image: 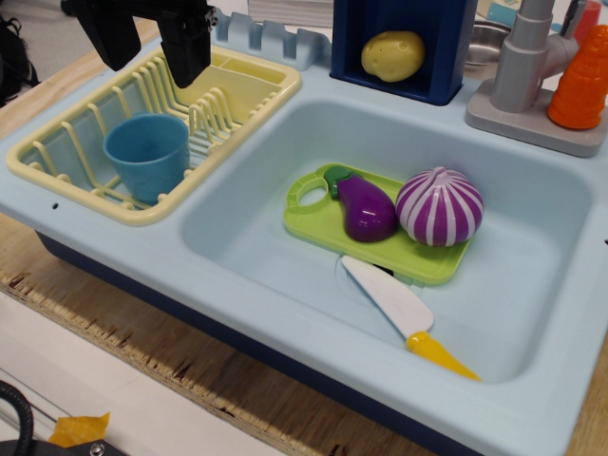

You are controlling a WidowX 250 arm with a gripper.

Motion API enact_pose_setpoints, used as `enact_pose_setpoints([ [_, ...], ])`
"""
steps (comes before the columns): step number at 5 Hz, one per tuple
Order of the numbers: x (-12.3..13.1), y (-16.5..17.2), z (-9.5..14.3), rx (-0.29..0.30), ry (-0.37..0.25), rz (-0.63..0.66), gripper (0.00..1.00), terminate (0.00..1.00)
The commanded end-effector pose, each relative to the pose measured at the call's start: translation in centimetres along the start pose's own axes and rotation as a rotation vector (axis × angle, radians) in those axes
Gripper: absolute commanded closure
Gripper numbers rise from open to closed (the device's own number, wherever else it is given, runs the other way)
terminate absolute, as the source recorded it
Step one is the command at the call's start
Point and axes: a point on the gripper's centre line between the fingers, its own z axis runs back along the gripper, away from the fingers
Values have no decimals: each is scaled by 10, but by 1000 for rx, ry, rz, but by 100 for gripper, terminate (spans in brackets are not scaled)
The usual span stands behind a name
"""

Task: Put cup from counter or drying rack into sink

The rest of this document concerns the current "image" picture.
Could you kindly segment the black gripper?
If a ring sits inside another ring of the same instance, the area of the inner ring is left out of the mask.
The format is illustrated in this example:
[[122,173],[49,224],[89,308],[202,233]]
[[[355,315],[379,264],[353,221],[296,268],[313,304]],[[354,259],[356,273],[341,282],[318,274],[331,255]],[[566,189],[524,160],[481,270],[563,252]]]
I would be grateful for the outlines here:
[[177,87],[190,86],[211,64],[210,30],[217,10],[206,1],[61,1],[76,17],[102,61],[125,67],[141,50],[136,18],[156,21],[161,47]]

